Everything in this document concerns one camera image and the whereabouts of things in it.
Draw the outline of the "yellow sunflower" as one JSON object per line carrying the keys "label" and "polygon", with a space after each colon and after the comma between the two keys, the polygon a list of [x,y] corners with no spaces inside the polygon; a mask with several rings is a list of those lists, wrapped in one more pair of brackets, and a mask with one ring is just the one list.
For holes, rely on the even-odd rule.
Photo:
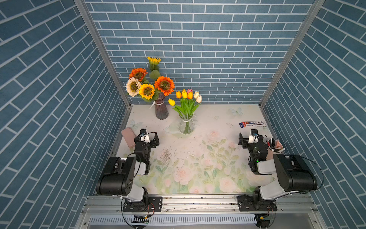
{"label": "yellow sunflower", "polygon": [[161,74],[160,74],[160,69],[159,69],[159,63],[161,62],[160,58],[152,58],[152,57],[147,57],[148,61],[149,61],[149,68],[150,68],[150,78],[153,80],[157,80]]}
{"label": "yellow sunflower", "polygon": [[142,99],[151,102],[154,100],[155,88],[151,84],[142,84],[138,94]]}

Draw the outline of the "beige daisy flower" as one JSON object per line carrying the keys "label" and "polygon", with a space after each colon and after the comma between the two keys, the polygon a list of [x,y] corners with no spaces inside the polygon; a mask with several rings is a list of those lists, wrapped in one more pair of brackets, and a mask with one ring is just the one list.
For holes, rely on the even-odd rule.
{"label": "beige daisy flower", "polygon": [[131,97],[135,97],[138,95],[140,87],[141,83],[135,77],[130,78],[126,84],[127,92]]}

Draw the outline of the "red orange tulip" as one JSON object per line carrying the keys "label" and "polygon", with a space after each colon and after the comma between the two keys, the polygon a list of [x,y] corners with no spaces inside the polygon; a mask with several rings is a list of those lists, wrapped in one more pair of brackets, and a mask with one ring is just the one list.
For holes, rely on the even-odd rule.
{"label": "red orange tulip", "polygon": [[194,107],[193,92],[190,91],[187,95],[188,117],[192,116],[192,109]]}

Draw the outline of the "orange gerbera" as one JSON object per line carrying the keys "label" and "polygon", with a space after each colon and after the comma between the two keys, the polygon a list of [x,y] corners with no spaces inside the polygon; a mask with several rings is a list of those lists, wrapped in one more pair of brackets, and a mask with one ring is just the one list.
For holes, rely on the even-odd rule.
{"label": "orange gerbera", "polygon": [[147,79],[147,70],[144,69],[144,68],[135,68],[135,69],[132,69],[131,73],[129,74],[129,81],[132,79],[132,78],[135,78],[137,79],[140,83],[144,83],[144,82],[148,82],[148,79]]}
{"label": "orange gerbera", "polygon": [[172,79],[169,77],[160,76],[155,82],[154,86],[157,90],[164,94],[164,96],[170,95],[174,89],[175,85]]}

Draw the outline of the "orange yellow tulip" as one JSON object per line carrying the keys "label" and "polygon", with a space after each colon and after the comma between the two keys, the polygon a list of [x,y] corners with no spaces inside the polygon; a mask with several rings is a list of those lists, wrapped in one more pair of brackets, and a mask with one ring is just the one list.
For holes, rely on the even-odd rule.
{"label": "orange yellow tulip", "polygon": [[187,100],[187,96],[188,96],[188,94],[187,94],[187,92],[186,92],[186,90],[184,89],[183,91],[182,91],[182,100],[181,100],[181,102],[182,102],[182,108],[184,109],[184,111],[185,111],[185,117],[186,118],[188,118],[189,117],[189,110],[188,110],[188,100]]}

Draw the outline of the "white tulip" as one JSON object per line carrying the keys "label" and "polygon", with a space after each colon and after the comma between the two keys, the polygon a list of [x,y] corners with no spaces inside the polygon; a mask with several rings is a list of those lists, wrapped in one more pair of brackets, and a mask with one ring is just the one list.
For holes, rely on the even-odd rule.
{"label": "white tulip", "polygon": [[200,95],[200,94],[199,94],[199,92],[198,92],[198,91],[196,91],[196,92],[193,94],[194,103],[195,103],[195,101],[196,101],[197,96],[199,96],[199,95]]}

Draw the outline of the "light pink tulip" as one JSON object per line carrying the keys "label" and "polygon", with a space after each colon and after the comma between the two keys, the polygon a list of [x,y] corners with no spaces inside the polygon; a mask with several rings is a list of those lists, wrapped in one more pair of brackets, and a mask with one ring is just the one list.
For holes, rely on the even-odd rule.
{"label": "light pink tulip", "polygon": [[196,101],[195,101],[195,104],[194,104],[193,108],[191,109],[191,115],[190,115],[190,117],[192,117],[194,115],[195,111],[200,106],[201,102],[202,102],[202,96],[199,95],[199,96],[197,96]]}

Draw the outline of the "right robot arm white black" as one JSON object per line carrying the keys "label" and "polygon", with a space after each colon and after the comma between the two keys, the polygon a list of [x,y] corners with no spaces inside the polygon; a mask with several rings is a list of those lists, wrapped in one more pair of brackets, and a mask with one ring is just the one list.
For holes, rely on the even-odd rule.
{"label": "right robot arm white black", "polygon": [[318,182],[310,167],[308,158],[282,152],[285,148],[275,138],[267,138],[258,133],[257,129],[250,131],[249,137],[239,134],[238,144],[247,149],[248,166],[255,175],[276,175],[271,183],[258,186],[251,195],[238,196],[240,211],[277,211],[278,198],[302,192],[316,191],[323,187],[324,182]]}

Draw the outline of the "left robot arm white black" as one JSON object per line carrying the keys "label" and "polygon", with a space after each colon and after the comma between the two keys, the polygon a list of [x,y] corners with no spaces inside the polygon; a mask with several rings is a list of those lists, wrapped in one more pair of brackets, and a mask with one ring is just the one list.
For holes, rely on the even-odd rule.
{"label": "left robot arm white black", "polygon": [[134,183],[137,176],[146,176],[150,171],[151,149],[160,145],[158,134],[141,129],[134,143],[134,152],[127,158],[112,156],[108,159],[96,192],[103,196],[122,197],[122,212],[161,212],[163,198],[149,196],[147,188]]}

